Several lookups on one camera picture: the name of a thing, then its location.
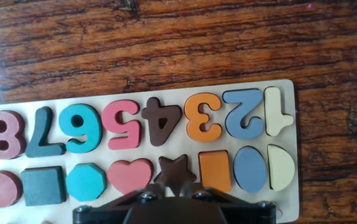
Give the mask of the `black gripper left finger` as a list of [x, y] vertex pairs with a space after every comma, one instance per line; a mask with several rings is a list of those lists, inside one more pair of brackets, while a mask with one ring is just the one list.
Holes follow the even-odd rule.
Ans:
[[137, 205], [165, 198], [165, 185], [149, 184], [100, 207], [80, 205], [73, 209], [73, 224], [123, 223], [129, 211]]

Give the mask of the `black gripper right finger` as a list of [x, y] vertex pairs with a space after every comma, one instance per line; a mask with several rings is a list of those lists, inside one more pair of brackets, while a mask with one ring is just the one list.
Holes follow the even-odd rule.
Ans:
[[181, 194], [192, 200], [216, 205], [228, 223], [277, 223], [277, 205], [273, 202], [250, 203], [214, 188], [204, 188], [199, 182], [186, 182]]

